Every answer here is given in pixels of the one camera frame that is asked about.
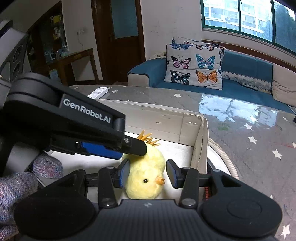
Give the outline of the hand in knitted glove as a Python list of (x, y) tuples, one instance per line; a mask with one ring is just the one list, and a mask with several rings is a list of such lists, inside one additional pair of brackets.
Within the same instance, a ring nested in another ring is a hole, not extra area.
[(46, 154), (39, 154), (33, 161), (32, 172), (17, 172), (1, 177), (1, 240), (9, 240), (19, 233), (14, 220), (16, 205), (37, 191), (37, 178), (60, 179), (62, 163)]

